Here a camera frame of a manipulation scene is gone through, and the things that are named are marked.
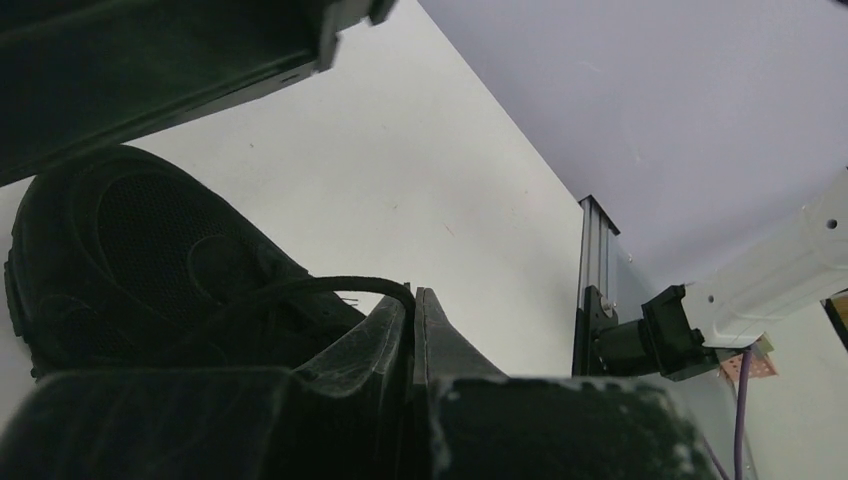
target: purple wire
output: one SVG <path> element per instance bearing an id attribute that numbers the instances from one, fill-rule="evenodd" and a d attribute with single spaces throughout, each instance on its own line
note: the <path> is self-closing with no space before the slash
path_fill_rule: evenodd
<path id="1" fill-rule="evenodd" d="M 704 437 L 704 445 L 707 446 L 707 453 L 710 454 L 710 458 L 713 461 L 713 465 L 716 466 L 716 470 L 718 470 L 718 474 L 721 476 L 721 480 L 730 480 L 730 475 L 727 474 L 727 470 L 721 466 L 721 462 L 718 460 L 718 456 L 716 456 L 713 451 L 713 447 L 710 446 L 710 442 L 707 441 L 707 438 Z"/>
<path id="2" fill-rule="evenodd" d="M 736 480 L 743 478 L 742 445 L 745 443 L 745 403 L 748 398 L 748 376 L 751 372 L 751 360 L 754 354 L 746 350 L 742 354 L 742 367 L 739 369 L 739 391 L 736 394 L 736 433 L 733 438 L 733 473 Z"/>

